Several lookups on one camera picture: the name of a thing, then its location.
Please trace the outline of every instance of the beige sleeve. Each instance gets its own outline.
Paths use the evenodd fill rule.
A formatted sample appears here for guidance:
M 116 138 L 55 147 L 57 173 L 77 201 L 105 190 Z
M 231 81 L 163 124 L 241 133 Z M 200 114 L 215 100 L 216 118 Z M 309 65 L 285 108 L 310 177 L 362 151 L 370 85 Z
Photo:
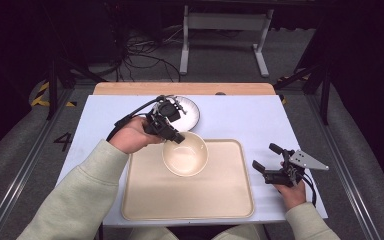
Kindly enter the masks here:
M 295 239 L 339 239 L 311 203 L 290 209 L 286 213 L 286 220 L 294 231 Z
M 49 194 L 18 239 L 93 239 L 129 155 L 101 140 Z

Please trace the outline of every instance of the metal frame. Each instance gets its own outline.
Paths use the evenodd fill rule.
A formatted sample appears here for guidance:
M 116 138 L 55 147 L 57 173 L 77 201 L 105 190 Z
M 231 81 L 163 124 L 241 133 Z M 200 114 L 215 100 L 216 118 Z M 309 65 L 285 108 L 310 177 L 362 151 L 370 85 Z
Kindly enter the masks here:
M 185 5 L 183 17 L 183 47 L 180 58 L 180 74 L 186 75 L 189 62 L 189 29 L 224 29 L 260 31 L 260 40 L 254 44 L 253 51 L 262 77 L 269 77 L 262 54 L 264 42 L 273 16 L 273 9 L 266 14 L 227 14 L 227 13 L 190 13 Z

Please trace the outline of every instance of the leg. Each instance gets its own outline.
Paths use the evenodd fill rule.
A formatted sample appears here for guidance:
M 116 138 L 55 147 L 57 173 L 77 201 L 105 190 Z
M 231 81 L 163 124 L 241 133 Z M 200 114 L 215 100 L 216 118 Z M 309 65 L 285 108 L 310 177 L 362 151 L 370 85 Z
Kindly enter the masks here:
M 165 227 L 134 228 L 129 240 L 179 240 L 170 230 Z
M 188 72 L 188 59 L 189 59 L 189 42 L 188 42 L 188 31 L 189 31 L 189 9 L 185 6 L 185 13 L 183 16 L 183 48 L 182 57 L 180 59 L 180 74 L 186 75 Z
M 257 59 L 258 67 L 260 68 L 261 76 L 269 77 L 269 71 L 267 70 L 266 62 L 264 61 L 263 54 L 261 53 L 264 45 L 264 41 L 267 37 L 267 32 L 269 31 L 270 22 L 273 16 L 273 10 L 268 10 L 266 14 L 266 19 L 264 20 L 263 27 L 261 29 L 261 38 L 260 42 L 253 45 L 255 58 Z
M 230 228 L 212 240 L 267 240 L 261 224 L 245 224 Z

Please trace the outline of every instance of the ceramic bowl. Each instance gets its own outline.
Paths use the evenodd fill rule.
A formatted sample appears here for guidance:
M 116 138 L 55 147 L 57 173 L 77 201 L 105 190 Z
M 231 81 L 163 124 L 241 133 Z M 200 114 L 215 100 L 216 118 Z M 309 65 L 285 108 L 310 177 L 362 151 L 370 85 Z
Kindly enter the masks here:
M 164 164 L 172 173 L 191 177 L 200 173 L 208 162 L 205 141 L 195 133 L 181 132 L 185 137 L 180 144 L 167 141 L 163 146 Z

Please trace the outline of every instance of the plastic tray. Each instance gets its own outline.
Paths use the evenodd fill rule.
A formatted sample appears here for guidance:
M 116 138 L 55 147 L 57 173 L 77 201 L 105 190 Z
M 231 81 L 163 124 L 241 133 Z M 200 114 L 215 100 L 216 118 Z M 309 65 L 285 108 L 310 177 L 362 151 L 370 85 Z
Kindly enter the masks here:
M 208 163 L 199 174 L 180 177 L 162 159 L 163 144 L 130 158 L 121 212 L 128 220 L 245 218 L 254 211 L 241 144 L 205 140 Z

